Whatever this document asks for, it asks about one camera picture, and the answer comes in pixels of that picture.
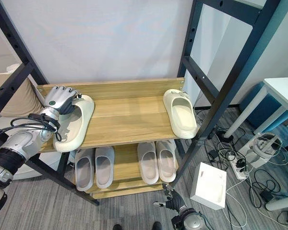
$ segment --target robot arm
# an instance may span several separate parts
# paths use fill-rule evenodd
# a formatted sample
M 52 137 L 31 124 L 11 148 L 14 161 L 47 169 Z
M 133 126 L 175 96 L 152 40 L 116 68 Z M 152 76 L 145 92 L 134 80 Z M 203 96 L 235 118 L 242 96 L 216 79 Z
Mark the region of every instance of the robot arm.
M 181 197 L 169 184 L 163 184 L 168 201 L 154 202 L 156 207 L 166 207 L 178 212 L 171 221 L 175 230 L 213 230 L 208 219 L 194 208 L 188 208 Z
M 3 188 L 12 182 L 17 170 L 39 152 L 42 144 L 52 137 L 52 133 L 57 132 L 60 127 L 59 115 L 69 114 L 74 110 L 72 100 L 77 96 L 80 98 L 81 94 L 72 88 L 53 87 L 45 98 L 45 108 L 38 115 L 28 116 L 28 119 L 39 123 L 11 135 L 0 147 L 0 210 L 7 199 Z

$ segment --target wooden shelf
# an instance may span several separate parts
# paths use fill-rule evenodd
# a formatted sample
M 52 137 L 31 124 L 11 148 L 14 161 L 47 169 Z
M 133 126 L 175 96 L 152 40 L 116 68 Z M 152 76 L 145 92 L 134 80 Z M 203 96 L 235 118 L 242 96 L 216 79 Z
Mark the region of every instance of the wooden shelf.
M 61 84 L 74 87 L 95 102 L 80 149 L 177 138 L 163 105 L 167 89 L 181 89 L 184 78 Z M 43 95 L 53 85 L 38 86 Z M 55 151 L 52 140 L 40 152 Z
M 107 192 L 101 192 L 96 193 L 93 195 L 95 199 L 103 199 L 103 198 L 109 198 L 109 197 L 115 197 L 115 196 L 124 196 L 124 195 L 130 195 L 130 194 L 136 194 L 136 193 L 145 193 L 145 192 L 152 192 L 152 191 L 158 191 L 162 190 L 161 184 L 153 184 L 148 185 L 146 187 L 140 187 L 140 188 L 134 188 L 129 190 L 119 190 L 119 191 L 107 191 Z
M 113 183 L 108 188 L 98 188 L 95 176 L 94 185 L 86 191 L 92 197 L 106 198 L 162 189 L 161 184 L 164 182 L 160 179 L 155 184 L 146 184 L 142 180 L 137 157 L 137 144 L 117 145 L 114 146 L 114 151 Z

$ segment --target black metal frame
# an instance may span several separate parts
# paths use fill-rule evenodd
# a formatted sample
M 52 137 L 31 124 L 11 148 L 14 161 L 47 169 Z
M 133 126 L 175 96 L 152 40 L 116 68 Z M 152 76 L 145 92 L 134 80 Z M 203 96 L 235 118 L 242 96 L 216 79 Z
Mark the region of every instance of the black metal frame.
M 0 112 L 5 107 L 10 98 L 17 91 L 19 86 L 27 78 L 29 74 L 33 77 L 37 84 L 48 84 L 48 81 L 44 78 L 43 74 L 39 70 L 37 64 L 34 62 L 24 43 L 22 42 L 20 36 L 16 32 L 11 20 L 9 19 L 6 11 L 4 10 L 0 2 L 0 28 L 9 43 L 15 50 L 16 54 L 19 56 L 22 64 L 17 68 L 17 70 L 3 83 L 0 87 Z M 6 141 L 8 135 L 0 135 L 0 146 Z M 98 206 L 99 202 L 92 198 L 89 194 L 85 192 L 80 192 L 76 189 L 76 186 L 64 177 L 66 164 L 69 157 L 69 152 L 64 152 L 61 155 L 59 166 L 57 170 L 53 170 L 51 167 L 46 165 L 43 161 L 39 159 L 40 154 L 37 154 L 30 158 L 25 164 L 36 170 L 45 177 L 55 181 L 64 188 L 70 190 L 81 198 L 87 200 L 88 202 Z
M 256 45 L 264 33 L 264 30 L 267 27 L 279 2 L 280 0 L 267 0 L 264 7 L 260 9 L 234 0 L 193 0 L 177 77 L 184 77 L 186 70 L 188 70 L 212 106 L 198 133 L 192 139 L 187 152 L 184 151 L 181 141 L 175 140 L 178 152 L 182 157 L 182 162 L 180 163 L 179 169 L 177 171 L 175 181 L 171 183 L 173 186 L 180 179 L 189 162 L 194 157 L 200 146 L 203 144 L 206 137 L 210 134 L 217 121 L 224 113 L 225 109 L 228 107 L 229 103 L 232 101 L 239 88 L 242 86 L 243 82 L 246 80 L 248 73 L 247 71 L 244 71 L 244 68 L 247 62 L 251 59 L 252 52 L 256 50 Z M 253 27 L 220 92 L 190 56 L 203 4 L 227 13 L 230 16 L 233 16 Z M 37 64 L 34 62 L 25 45 L 21 41 L 21 38 L 13 27 L 13 24 L 1 3 L 0 28 L 23 62 L 23 64 L 0 88 L 1 112 L 3 107 L 6 105 L 6 103 L 9 101 L 9 99 L 12 97 L 12 95 L 15 93 L 15 91 L 18 89 L 28 74 L 31 74 L 38 84 L 47 84 L 48 82 L 43 77 Z M 258 60 L 260 55 L 261 53 L 257 54 L 255 59 Z M 256 62 L 248 65 L 248 68 L 251 67 L 252 69 L 255 63 Z M 7 135 L 0 136 L 0 145 L 4 143 L 6 138 Z M 39 159 L 39 154 L 29 159 L 26 164 L 44 176 L 48 177 L 49 179 L 82 197 L 83 199 L 98 205 L 99 202 L 97 200 L 93 199 L 91 196 L 84 192 L 79 192 L 73 183 L 64 178 L 68 156 L 69 153 L 62 153 L 57 171 L 43 163 L 43 161 Z
M 225 109 L 229 106 L 230 102 L 246 80 L 248 74 L 245 74 L 242 70 L 250 59 L 252 52 L 255 50 L 258 41 L 264 33 L 264 30 L 270 22 L 279 3 L 280 0 L 267 0 L 264 7 L 260 9 L 234 0 L 193 1 L 177 77 L 184 77 L 186 70 L 188 70 L 210 102 L 211 108 L 196 136 L 192 139 L 187 152 L 180 153 L 180 155 L 184 155 L 184 157 L 182 158 L 182 162 L 176 173 L 176 179 L 171 183 L 172 186 L 181 178 L 189 162 L 195 156 L 195 153 L 199 150 L 200 146 L 203 145 L 207 136 L 213 130 Z M 253 27 L 220 92 L 190 56 L 203 4 L 229 14 Z

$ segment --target white table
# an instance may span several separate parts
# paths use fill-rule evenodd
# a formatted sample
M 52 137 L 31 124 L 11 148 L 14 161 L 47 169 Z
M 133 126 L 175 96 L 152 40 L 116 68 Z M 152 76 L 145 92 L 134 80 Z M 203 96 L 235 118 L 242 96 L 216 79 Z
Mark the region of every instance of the white table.
M 235 132 L 268 93 L 273 96 L 281 106 L 254 131 L 255 134 L 262 132 L 288 110 L 288 78 L 266 78 L 264 79 L 264 86 L 224 134 L 225 138 L 229 138 L 233 132 Z

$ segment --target slide sandal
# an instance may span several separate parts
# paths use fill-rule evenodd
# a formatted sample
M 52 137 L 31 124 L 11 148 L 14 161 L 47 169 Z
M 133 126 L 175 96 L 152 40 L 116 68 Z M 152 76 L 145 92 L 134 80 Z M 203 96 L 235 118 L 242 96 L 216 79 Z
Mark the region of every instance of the slide sandal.
M 156 142 L 160 179 L 172 182 L 176 177 L 175 146 L 170 140 Z
M 94 102 L 87 95 L 74 99 L 72 104 L 75 110 L 59 116 L 59 133 L 62 141 L 53 138 L 53 147 L 59 152 L 69 152 L 77 149 L 83 142 L 88 123 L 94 111 Z
M 156 147 L 153 142 L 138 144 L 138 160 L 143 181 L 146 184 L 154 184 L 159 179 Z
M 96 149 L 95 168 L 98 188 L 108 188 L 113 182 L 114 149 L 112 146 Z
M 86 191 L 93 186 L 94 161 L 93 149 L 82 149 L 75 156 L 76 187 L 79 191 Z
M 182 139 L 191 139 L 197 133 L 197 124 L 190 97 L 186 92 L 171 89 L 163 95 L 173 133 Z

